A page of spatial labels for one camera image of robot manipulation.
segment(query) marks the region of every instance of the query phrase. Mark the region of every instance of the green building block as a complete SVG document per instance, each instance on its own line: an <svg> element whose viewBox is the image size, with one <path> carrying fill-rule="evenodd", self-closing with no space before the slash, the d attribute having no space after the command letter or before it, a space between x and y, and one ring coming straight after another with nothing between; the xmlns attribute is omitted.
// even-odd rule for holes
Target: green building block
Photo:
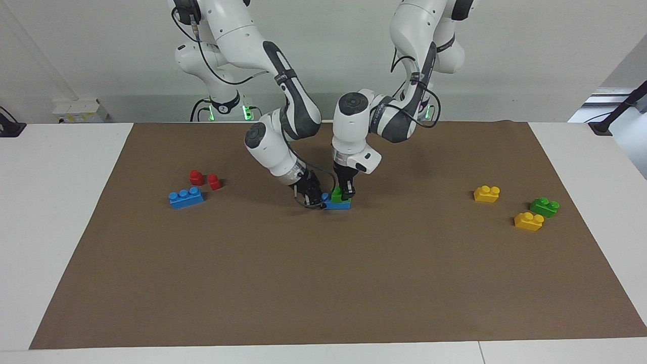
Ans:
<svg viewBox="0 0 647 364"><path fill-rule="evenodd" d="M337 186L333 190L333 195L330 197L330 200L334 203L344 203L348 201L352 201L353 199L349 199L347 201L342 200L342 188Z"/></svg>
<svg viewBox="0 0 647 364"><path fill-rule="evenodd" d="M560 209L560 204L556 201L550 202L547 198L542 197L533 201L530 205L530 211L542 215L545 218L552 218Z"/></svg>

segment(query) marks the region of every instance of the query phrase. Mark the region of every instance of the brown table mat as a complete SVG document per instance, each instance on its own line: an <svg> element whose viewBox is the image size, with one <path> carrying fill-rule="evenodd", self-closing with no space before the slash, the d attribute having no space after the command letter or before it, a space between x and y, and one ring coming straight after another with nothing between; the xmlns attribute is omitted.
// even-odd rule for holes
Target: brown table mat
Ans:
<svg viewBox="0 0 647 364"><path fill-rule="evenodd" d="M647 336L527 124L371 136L384 160L350 211L295 204L248 127L133 127L32 349ZM294 147L331 166L331 134ZM225 187L175 211L194 168ZM482 184L496 204L473 200ZM559 215L515 228L541 196Z"/></svg>

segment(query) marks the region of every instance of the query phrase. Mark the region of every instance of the black stand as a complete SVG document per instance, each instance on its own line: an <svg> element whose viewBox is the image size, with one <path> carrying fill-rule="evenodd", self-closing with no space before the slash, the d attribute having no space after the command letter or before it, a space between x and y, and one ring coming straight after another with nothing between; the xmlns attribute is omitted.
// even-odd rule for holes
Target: black stand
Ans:
<svg viewBox="0 0 647 364"><path fill-rule="evenodd" d="M647 95L647 81L645 81L640 87L638 87L634 92L632 92L629 97L620 105L617 109L613 110L611 115L609 115L604 121L601 122L590 122L589 126L593 130L595 135L601 136L612 136L609 131L611 124L616 121L620 115L622 115L628 108L636 105L640 99Z"/></svg>
<svg viewBox="0 0 647 364"><path fill-rule="evenodd" d="M0 113L0 125L2 125L2 131L0 131L0 138L16 138L20 133L25 130L27 124L23 122L11 122L3 114Z"/></svg>

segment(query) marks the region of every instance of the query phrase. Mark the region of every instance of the red building block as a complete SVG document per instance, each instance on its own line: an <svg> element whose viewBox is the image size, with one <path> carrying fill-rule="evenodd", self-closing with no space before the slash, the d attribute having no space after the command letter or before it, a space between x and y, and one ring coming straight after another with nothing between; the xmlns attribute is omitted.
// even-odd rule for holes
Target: red building block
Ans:
<svg viewBox="0 0 647 364"><path fill-rule="evenodd" d="M189 175L189 181L191 181L191 184L193 186L203 186L204 176L200 172L192 170L191 174Z"/></svg>
<svg viewBox="0 0 647 364"><path fill-rule="evenodd" d="M220 184L220 180L218 180L218 176L215 174L210 174L207 177L207 180L209 180L209 185L211 186L211 190L219 190L223 186Z"/></svg>

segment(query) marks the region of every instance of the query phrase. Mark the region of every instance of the black velcro strap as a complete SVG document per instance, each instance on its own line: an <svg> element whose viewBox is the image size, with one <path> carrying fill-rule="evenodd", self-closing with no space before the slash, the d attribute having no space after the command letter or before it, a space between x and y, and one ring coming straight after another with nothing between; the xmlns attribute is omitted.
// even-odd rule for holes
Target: black velcro strap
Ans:
<svg viewBox="0 0 647 364"><path fill-rule="evenodd" d="M454 36L452 37L452 39L450 39L447 43L445 43L445 44L443 44L442 46L440 46L440 47L436 48L436 52L440 53L440 52L442 52L442 51L446 51L446 50L448 50L449 48L452 48L452 46L454 45L454 42L455 42L455 41L456 41L456 34L454 34Z"/></svg>
<svg viewBox="0 0 647 364"><path fill-rule="evenodd" d="M280 86L291 78L296 78L296 71L294 69L287 69L279 73L277 77L274 77L274 80Z"/></svg>

